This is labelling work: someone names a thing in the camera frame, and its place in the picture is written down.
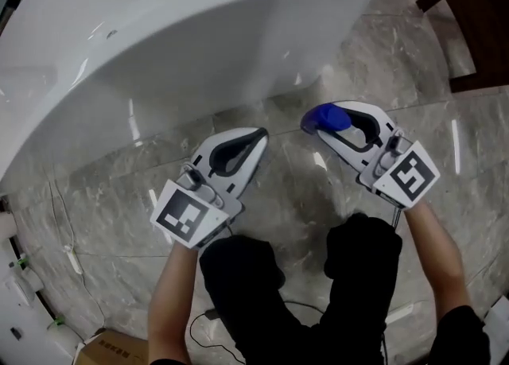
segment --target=gray marble floor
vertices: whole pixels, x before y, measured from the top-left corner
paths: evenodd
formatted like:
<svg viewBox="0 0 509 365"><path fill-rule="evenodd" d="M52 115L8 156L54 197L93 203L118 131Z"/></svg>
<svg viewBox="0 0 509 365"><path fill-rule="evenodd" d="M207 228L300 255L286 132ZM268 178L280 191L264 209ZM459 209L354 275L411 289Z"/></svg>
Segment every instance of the gray marble floor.
<svg viewBox="0 0 509 365"><path fill-rule="evenodd" d="M149 223L150 190L158 194L168 177L175 178L181 162L208 135L264 126L271 134L269 149L242 196L247 210L233 229L271 241L287 277L284 297L324 309L330 289L322 273L328 229L355 210L390 220L393 209L361 189L346 165L299 130L299 121L318 103L357 99L388 111L437 163L442 178L429 202L462 250L473 304L485 313L509 288L509 96L503 87L451 95L449 75L473 71L468 49L447 5L423 16L414 1L373 0L336 61L305 90L210 115L108 154L56 182L10 194L21 244L51 305L81 336L103 322L60 251L60 244L71 242L63 200L86 285L106 326L146 337L150 296L171 250ZM452 119L460 131L460 174ZM414 311L387 329L394 364L428 350L435 327L433 296L404 219L398 233L404 244L390 309L414 304ZM199 272L192 315L211 307ZM306 324L317 321L311 310L291 309ZM219 321L200 321L195 332L206 344L232 346ZM188 347L195 363L235 363L221 349L205 350L191 340Z"/></svg>

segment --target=black shirt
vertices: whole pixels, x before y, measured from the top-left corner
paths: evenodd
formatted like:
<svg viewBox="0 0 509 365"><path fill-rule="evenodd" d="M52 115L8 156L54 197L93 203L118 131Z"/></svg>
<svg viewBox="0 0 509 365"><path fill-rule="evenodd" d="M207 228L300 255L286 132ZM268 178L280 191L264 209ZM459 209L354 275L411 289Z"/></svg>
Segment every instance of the black shirt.
<svg viewBox="0 0 509 365"><path fill-rule="evenodd" d="M429 365L452 363L490 363L489 339L483 324L471 307L457 307L440 320L437 337L429 354ZM159 359L152 365L183 365L171 359Z"/></svg>

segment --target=blue cap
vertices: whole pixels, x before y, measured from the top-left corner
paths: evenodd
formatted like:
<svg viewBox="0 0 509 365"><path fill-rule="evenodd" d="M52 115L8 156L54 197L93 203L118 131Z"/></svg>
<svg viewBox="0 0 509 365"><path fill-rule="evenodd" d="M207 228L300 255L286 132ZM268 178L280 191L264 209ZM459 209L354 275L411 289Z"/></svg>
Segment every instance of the blue cap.
<svg viewBox="0 0 509 365"><path fill-rule="evenodd" d="M315 134L317 129L335 132L346 130L352 126L350 116L343 108L333 103L324 103L308 111L301 120L301 129L309 134Z"/></svg>

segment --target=person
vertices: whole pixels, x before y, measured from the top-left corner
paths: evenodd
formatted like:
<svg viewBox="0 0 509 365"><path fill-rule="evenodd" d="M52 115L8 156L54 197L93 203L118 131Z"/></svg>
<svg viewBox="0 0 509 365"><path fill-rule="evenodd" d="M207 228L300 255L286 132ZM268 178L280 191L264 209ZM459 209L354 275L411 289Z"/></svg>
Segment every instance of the person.
<svg viewBox="0 0 509 365"><path fill-rule="evenodd" d="M471 307L460 251L423 201L405 211L433 289L437 336L429 365L488 364L489 342ZM333 280L319 324L301 325L278 289L284 275L267 242L234 235L200 258L205 287L247 364L382 364L382 335L394 293L402 240L381 219L354 214L330 230L325 274ZM150 303L149 363L190 364L185 329L198 252L176 243Z"/></svg>

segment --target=wooden chair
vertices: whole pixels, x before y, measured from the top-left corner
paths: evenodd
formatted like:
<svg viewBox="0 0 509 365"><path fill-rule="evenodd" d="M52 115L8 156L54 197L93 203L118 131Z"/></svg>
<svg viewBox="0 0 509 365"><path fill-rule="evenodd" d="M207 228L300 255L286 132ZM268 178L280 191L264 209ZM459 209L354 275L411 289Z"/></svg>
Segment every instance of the wooden chair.
<svg viewBox="0 0 509 365"><path fill-rule="evenodd" d="M417 0L426 12L440 0ZM509 85L509 0L446 0L476 72L449 80L451 92Z"/></svg>

